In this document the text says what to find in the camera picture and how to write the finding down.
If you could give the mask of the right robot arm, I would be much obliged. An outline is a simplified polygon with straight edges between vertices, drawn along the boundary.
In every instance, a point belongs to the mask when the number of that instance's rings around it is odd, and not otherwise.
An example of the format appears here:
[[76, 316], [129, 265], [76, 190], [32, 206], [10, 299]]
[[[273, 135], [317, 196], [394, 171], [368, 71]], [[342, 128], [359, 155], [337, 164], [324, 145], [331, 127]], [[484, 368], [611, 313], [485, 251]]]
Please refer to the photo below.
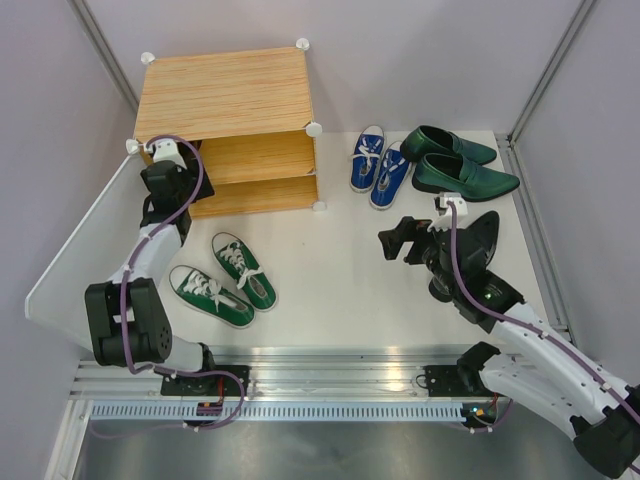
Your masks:
[[639, 459], [639, 389], [565, 340], [489, 270], [499, 227], [495, 211], [465, 228], [443, 231], [406, 216], [378, 238], [388, 260], [409, 244], [404, 261], [431, 273], [432, 297], [453, 304], [465, 320], [515, 348], [532, 366], [521, 369], [499, 348], [479, 342], [457, 361], [463, 392], [488, 390], [516, 401], [565, 433], [597, 472], [619, 478]]

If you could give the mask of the black patent shoe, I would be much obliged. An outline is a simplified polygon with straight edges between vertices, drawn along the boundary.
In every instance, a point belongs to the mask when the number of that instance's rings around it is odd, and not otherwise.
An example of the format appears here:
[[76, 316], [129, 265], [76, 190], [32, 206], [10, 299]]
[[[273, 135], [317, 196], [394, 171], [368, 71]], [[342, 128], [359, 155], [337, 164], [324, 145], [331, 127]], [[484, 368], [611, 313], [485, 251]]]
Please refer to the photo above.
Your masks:
[[490, 265], [497, 250], [499, 227], [499, 214], [488, 211], [468, 227], [457, 230], [457, 258], [464, 275], [472, 275]]

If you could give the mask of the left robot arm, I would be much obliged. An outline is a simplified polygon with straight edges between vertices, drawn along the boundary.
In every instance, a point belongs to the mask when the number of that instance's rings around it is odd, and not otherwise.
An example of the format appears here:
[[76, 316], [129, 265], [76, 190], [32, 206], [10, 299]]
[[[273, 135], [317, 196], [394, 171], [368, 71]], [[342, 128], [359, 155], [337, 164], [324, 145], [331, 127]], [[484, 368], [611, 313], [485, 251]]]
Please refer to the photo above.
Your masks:
[[189, 233], [189, 206], [214, 194], [197, 147], [189, 144], [189, 154], [183, 155], [171, 137], [154, 145], [163, 146], [172, 153], [154, 156], [140, 173], [147, 195], [132, 252], [109, 280], [85, 291], [93, 354], [101, 366], [153, 372], [163, 379], [165, 395], [242, 398], [248, 367], [220, 366], [206, 344], [174, 335], [158, 292]]

